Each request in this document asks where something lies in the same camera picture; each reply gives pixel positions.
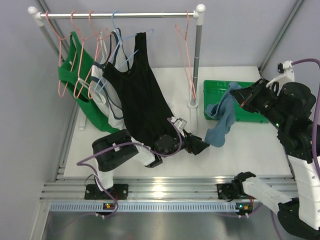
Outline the blue tank top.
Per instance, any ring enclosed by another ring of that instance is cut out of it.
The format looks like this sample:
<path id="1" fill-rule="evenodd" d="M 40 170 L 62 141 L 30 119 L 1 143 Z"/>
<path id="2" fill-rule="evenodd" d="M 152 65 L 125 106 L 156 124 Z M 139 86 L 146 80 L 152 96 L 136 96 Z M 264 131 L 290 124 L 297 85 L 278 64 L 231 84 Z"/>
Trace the blue tank top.
<path id="1" fill-rule="evenodd" d="M 240 90 L 242 87 L 236 83 L 228 84 L 228 89 L 224 92 L 220 101 L 216 104 L 208 104 L 205 113 L 212 120 L 218 120 L 213 128 L 208 128 L 205 134 L 205 142 L 220 148 L 226 142 L 226 135 L 229 133 L 231 126 L 236 121 L 236 100 L 231 95 L 231 91 Z"/>

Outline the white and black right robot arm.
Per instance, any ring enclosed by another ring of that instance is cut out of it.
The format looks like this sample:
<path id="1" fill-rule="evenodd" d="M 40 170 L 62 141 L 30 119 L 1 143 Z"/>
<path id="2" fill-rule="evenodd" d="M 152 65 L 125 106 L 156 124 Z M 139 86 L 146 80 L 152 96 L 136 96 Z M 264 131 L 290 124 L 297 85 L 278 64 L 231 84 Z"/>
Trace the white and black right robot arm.
<path id="1" fill-rule="evenodd" d="M 241 172 L 230 183 L 232 199 L 251 196 L 268 207 L 291 235 L 306 240 L 320 238 L 320 178 L 315 163 L 320 158 L 320 131 L 309 119 L 316 97 L 304 84 L 285 83 L 279 92 L 261 78 L 253 85 L 231 90 L 239 106 L 264 116 L 277 130 L 277 138 L 294 171 L 297 197 L 290 197 L 261 181 L 252 172 Z"/>

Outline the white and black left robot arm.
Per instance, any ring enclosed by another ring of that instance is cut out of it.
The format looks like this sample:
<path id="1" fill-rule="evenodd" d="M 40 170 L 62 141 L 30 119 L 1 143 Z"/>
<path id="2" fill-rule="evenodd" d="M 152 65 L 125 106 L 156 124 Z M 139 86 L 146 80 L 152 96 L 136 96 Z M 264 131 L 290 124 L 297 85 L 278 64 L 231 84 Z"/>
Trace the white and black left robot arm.
<path id="1" fill-rule="evenodd" d="M 163 158 L 171 157 L 181 150 L 198 155 L 210 145 L 200 137 L 182 130 L 176 137 L 162 135 L 153 146 L 136 141 L 128 132 L 121 130 L 99 138 L 91 145 L 97 167 L 94 169 L 94 184 L 85 186 L 86 200 L 125 200 L 128 184 L 114 184 L 113 172 L 129 160 L 135 160 L 147 168 L 155 168 L 163 163 Z"/>

